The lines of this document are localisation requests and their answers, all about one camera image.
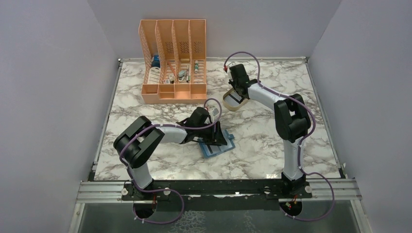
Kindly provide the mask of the black metal base rail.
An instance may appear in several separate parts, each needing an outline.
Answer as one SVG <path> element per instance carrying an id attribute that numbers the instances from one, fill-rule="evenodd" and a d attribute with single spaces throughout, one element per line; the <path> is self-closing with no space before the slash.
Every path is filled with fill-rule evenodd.
<path id="1" fill-rule="evenodd" d="M 202 197 L 234 198 L 243 196 L 278 199 L 279 201 L 361 200 L 355 179 L 308 179 L 308 187 L 291 194 L 281 190 L 280 181 L 258 180 L 158 180 L 154 193 L 141 194 L 128 181 L 82 182 L 77 203 L 144 203 L 171 200 L 179 192 L 185 200 Z"/>

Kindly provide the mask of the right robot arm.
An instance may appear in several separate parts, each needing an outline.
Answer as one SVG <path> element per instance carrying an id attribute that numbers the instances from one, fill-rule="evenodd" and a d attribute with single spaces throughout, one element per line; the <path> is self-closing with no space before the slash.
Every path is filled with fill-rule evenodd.
<path id="1" fill-rule="evenodd" d="M 257 79 L 249 79 L 244 65 L 224 67 L 233 87 L 234 98 L 239 103 L 254 100 L 274 112 L 275 129 L 284 145 L 284 168 L 281 173 L 281 193 L 291 198 L 306 185 L 306 176 L 301 171 L 299 141 L 308 135 L 311 122 L 303 97 L 299 94 L 284 95 L 266 88 Z"/>

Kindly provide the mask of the blue leather card holder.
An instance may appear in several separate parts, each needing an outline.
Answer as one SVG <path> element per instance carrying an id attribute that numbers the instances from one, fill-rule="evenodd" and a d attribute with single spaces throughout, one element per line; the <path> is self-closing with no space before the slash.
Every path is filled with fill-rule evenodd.
<path id="1" fill-rule="evenodd" d="M 202 140 L 199 140 L 198 145 L 200 146 L 205 159 L 218 156 L 236 147 L 234 144 L 235 137 L 233 134 L 229 133 L 227 130 L 223 130 L 223 137 L 226 140 L 227 145 L 206 145 Z"/>

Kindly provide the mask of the beige oval tray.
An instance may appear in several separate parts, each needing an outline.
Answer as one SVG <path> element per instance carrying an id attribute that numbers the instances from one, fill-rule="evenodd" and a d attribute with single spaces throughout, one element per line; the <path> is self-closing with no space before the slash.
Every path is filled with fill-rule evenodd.
<path id="1" fill-rule="evenodd" d="M 245 105 L 249 99 L 240 96 L 234 88 L 231 88 L 223 95 L 223 105 L 229 111 L 237 111 Z"/>

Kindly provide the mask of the orange plastic desk organizer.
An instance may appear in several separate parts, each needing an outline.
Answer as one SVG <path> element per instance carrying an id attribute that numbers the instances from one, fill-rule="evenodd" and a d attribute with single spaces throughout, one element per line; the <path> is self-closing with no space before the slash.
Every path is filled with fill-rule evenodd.
<path id="1" fill-rule="evenodd" d="M 207 99 L 206 20 L 144 19 L 138 28 L 145 74 L 141 96 L 145 104 L 192 104 Z M 151 69 L 160 58 L 160 75 Z M 194 73 L 194 61 L 199 71 Z"/>

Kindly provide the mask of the blue white bottle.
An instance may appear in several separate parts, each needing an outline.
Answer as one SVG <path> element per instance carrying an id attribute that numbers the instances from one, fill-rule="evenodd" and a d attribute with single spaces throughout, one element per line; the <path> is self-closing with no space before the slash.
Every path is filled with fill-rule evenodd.
<path id="1" fill-rule="evenodd" d="M 151 61 L 151 69 L 150 71 L 153 71 L 156 75 L 160 75 L 160 58 L 158 54 L 155 54 L 152 57 L 152 61 Z"/>

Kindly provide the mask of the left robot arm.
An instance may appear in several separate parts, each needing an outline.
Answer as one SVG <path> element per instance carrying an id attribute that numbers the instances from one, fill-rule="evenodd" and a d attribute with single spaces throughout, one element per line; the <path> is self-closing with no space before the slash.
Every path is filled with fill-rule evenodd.
<path id="1" fill-rule="evenodd" d="M 207 109 L 197 107 L 175 125 L 153 124 L 147 117 L 140 116 L 115 139 L 113 147 L 120 161 L 128 167 L 135 185 L 134 193 L 144 200 L 153 192 L 153 178 L 147 162 L 157 146 L 161 143 L 186 144 L 195 139 L 210 147 L 228 144 L 220 122 L 213 121 Z"/>

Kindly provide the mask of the white green glue stick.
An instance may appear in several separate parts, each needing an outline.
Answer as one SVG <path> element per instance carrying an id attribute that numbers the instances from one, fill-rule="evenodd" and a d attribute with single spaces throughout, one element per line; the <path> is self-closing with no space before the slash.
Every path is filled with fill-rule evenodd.
<path id="1" fill-rule="evenodd" d="M 198 73 L 199 71 L 199 61 L 195 60 L 194 61 L 194 73 Z"/>

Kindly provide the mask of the stack of credit cards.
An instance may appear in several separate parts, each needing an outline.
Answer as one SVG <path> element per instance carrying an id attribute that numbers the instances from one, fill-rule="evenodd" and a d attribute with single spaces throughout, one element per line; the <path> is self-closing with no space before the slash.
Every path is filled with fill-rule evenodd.
<path id="1" fill-rule="evenodd" d="M 244 101 L 244 97 L 240 96 L 236 91 L 232 91 L 228 97 L 232 106 L 240 105 Z"/>

